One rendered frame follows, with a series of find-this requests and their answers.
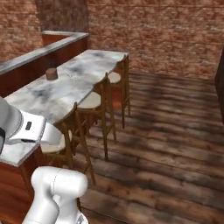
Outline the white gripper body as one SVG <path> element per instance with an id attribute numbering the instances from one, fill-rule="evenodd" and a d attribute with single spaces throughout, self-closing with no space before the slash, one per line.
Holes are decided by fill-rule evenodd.
<path id="1" fill-rule="evenodd" d="M 62 133 L 52 124 L 47 122 L 42 131 L 40 142 L 44 144 L 59 144 Z"/>

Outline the brown candle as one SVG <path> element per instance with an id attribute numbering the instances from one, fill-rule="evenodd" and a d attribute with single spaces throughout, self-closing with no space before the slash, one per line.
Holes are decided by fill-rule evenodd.
<path id="1" fill-rule="evenodd" d="M 46 78 L 49 81 L 53 81 L 53 80 L 57 80 L 58 79 L 58 73 L 57 73 L 57 69 L 56 68 L 48 68 L 45 71 L 45 75 L 46 75 Z"/>

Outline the marble-topped wooden dining counter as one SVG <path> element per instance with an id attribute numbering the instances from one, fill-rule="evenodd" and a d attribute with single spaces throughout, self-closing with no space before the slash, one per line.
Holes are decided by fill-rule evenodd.
<path id="1" fill-rule="evenodd" d="M 93 91 L 94 84 L 127 58 L 126 52 L 86 50 L 57 67 L 58 78 L 41 76 L 5 97 L 14 107 L 41 115 L 49 123 L 65 116 Z M 31 175 L 46 164 L 38 144 L 6 145 L 0 155 L 0 221 L 22 224 L 33 200 Z"/>

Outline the dark wooden cabinet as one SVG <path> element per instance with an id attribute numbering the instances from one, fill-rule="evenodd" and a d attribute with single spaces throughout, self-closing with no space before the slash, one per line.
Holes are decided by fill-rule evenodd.
<path id="1" fill-rule="evenodd" d="M 216 93 L 218 95 L 220 112 L 224 121 L 224 48 L 220 56 L 220 62 L 214 79 Z"/>

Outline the wooden stool with cream seat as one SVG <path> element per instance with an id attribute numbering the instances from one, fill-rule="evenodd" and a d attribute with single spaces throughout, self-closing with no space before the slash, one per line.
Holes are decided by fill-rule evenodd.
<path id="1" fill-rule="evenodd" d="M 83 124 L 89 133 L 92 118 L 101 119 L 101 130 L 104 145 L 105 160 L 108 160 L 108 134 L 113 130 L 114 141 L 116 141 L 116 122 L 112 102 L 109 75 L 105 73 L 102 80 L 94 84 L 93 91 L 78 105 L 78 110 L 84 115 Z"/>
<path id="2" fill-rule="evenodd" d="M 53 126 L 61 131 L 62 136 L 58 144 L 43 143 L 40 145 L 47 164 L 83 174 L 89 173 L 95 186 L 94 169 L 77 103 L 73 105 L 71 111 L 55 122 Z"/>
<path id="3" fill-rule="evenodd" d="M 121 91 L 122 127 L 125 128 L 125 109 L 130 114 L 129 55 L 125 54 L 115 67 L 120 69 L 120 73 L 112 71 L 108 74 L 108 79 L 114 88 Z"/>

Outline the grey-topped wooden counter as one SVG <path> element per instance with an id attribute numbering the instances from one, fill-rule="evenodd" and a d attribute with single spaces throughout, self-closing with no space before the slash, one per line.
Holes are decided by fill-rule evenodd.
<path id="1" fill-rule="evenodd" d="M 0 65 L 0 96 L 6 97 L 88 49 L 88 34 L 43 31 L 44 46 Z"/>

